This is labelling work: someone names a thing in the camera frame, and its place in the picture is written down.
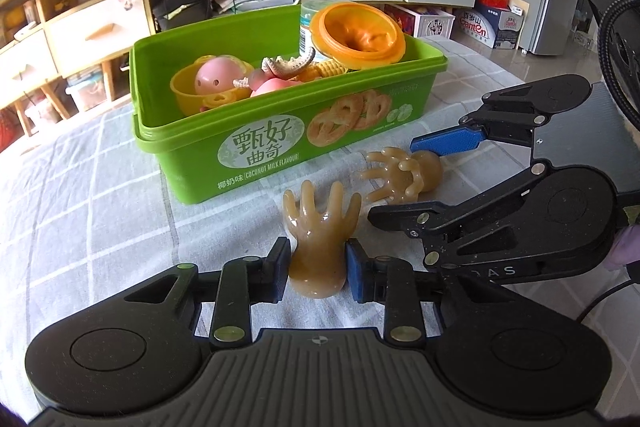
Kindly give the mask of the green plastic cookie box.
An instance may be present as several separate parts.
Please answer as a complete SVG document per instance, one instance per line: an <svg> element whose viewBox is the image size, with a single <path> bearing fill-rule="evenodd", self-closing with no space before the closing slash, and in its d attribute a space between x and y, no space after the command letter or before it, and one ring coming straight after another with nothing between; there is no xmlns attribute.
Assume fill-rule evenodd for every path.
<svg viewBox="0 0 640 427"><path fill-rule="evenodd" d="M447 59L406 39L393 65L316 79L183 113L172 77L195 74L198 59L232 55L252 65L299 50L299 6L206 20L139 40L130 51L134 135L155 156L172 193L196 204L271 173L419 118Z"/></svg>

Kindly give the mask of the yellow toy cup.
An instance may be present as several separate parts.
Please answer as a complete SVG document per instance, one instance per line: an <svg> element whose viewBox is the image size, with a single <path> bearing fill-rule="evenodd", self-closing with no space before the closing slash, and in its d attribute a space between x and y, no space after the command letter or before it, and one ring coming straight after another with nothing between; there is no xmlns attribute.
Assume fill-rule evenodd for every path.
<svg viewBox="0 0 640 427"><path fill-rule="evenodd" d="M205 55L197 58L193 64L176 72L170 80L170 90L175 95L178 107L184 116L192 116L209 109L241 101L252 94L252 90L247 88L233 88L228 91L208 95L197 94L194 90L196 73L205 61L213 57L213 55ZM245 61L243 62L247 66L250 66L248 74L253 72L254 67Z"/></svg>

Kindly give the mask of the pink ball toy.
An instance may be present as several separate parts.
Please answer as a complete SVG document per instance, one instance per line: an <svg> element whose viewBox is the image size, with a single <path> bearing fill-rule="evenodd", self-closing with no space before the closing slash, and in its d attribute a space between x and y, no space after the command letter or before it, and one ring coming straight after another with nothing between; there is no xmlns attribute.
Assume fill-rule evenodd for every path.
<svg viewBox="0 0 640 427"><path fill-rule="evenodd" d="M234 88L233 81L246 77L249 71L250 66L231 55L209 58L196 73L194 90L199 95L231 90Z"/></svg>

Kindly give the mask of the grey checked table cloth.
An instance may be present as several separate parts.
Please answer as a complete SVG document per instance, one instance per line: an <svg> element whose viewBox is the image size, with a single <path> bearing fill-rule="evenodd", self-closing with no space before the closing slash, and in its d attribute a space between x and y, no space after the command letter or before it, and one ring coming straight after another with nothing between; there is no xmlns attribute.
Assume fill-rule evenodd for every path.
<svg viewBox="0 0 640 427"><path fill-rule="evenodd" d="M24 354L29 340L50 324L111 297L180 261L218 269L237 254L263 255L284 235L282 193L297 195L306 179L326 205L330 185L366 195L380 182L359 178L366 153L385 145L408 146L423 132L457 124L480 105L487 91L521 83L503 64L475 44L434 39L448 56L448 69L435 80L426 115L358 144L346 145L302 165L235 188L195 205L170 193L160 166L134 143L132 106L116 109L37 150L18 201L25 204L10 230L15 256L26 255L20 278L10 279L23 294L15 297L17 318L1 348L2 400L29 420L38 407L26 381ZM484 143L472 153L444 160L444 183L434 199L457 204L517 173L528 150ZM526 297L577 317L590 301L626 279L624 270L594 269L580 277L518 286ZM280 305L254 308L255 329L269 326L382 326L382 307L356 305L348 291L326 300L296 296L288 289ZM607 417L639 414L639 285L608 297L587 317L612 351L613 375L599 403Z"/></svg>

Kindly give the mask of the orange plastic pumpkin bowl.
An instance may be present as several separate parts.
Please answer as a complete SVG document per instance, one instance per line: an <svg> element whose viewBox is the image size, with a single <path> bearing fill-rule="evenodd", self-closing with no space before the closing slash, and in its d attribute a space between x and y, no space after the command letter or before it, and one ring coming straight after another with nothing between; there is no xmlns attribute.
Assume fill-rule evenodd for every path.
<svg viewBox="0 0 640 427"><path fill-rule="evenodd" d="M371 5L337 2L314 14L309 24L314 47L348 69L398 63L405 34L392 18Z"/></svg>

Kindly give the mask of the tan rubber hand toy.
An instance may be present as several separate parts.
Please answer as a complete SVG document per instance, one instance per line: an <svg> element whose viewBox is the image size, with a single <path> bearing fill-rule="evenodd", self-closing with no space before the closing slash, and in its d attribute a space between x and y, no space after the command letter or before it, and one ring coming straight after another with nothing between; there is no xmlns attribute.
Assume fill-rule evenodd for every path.
<svg viewBox="0 0 640 427"><path fill-rule="evenodd" d="M288 278L298 295L324 299L339 293L346 282L345 244L354 234L360 215L361 195L352 194L343 212L344 187L332 183L326 210L314 202L314 184L305 180L299 200L291 190L283 194L283 217L296 239Z"/></svg>
<svg viewBox="0 0 640 427"><path fill-rule="evenodd" d="M376 164L361 173L365 180L380 180L382 185L366 196L367 202L387 199L393 205L412 204L421 194L430 193L442 183L444 168L439 157L428 150L407 153L386 146L369 152L367 161Z"/></svg>

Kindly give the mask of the black bag on shelf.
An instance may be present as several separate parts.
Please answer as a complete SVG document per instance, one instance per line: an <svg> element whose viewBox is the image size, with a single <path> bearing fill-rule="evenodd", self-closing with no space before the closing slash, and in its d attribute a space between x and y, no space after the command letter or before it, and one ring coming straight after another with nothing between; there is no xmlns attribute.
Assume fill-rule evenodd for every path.
<svg viewBox="0 0 640 427"><path fill-rule="evenodd" d="M151 0L150 5L157 32L201 22L213 15L212 0Z"/></svg>

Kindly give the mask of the white dried starfish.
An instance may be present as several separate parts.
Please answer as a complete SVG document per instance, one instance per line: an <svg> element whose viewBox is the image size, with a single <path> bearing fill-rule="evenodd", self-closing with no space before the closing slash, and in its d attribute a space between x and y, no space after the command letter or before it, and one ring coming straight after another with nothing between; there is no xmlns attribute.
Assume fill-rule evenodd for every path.
<svg viewBox="0 0 640 427"><path fill-rule="evenodd" d="M312 63L315 55L316 50L309 48L303 54L292 58L283 58L280 55L277 57L264 57L262 64L260 64L260 69L282 79L295 80L300 71ZM234 87L250 89L247 80L249 75L241 80L234 80Z"/></svg>

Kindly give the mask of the yellow toy corn cob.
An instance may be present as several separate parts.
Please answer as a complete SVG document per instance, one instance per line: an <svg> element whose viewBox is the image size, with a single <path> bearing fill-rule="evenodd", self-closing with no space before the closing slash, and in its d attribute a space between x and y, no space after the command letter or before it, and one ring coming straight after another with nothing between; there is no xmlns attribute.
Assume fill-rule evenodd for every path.
<svg viewBox="0 0 640 427"><path fill-rule="evenodd" d="M331 58L322 62L313 62L303 68L296 76L299 82L308 82L319 78L329 78L339 76L348 72L348 69L340 62Z"/></svg>

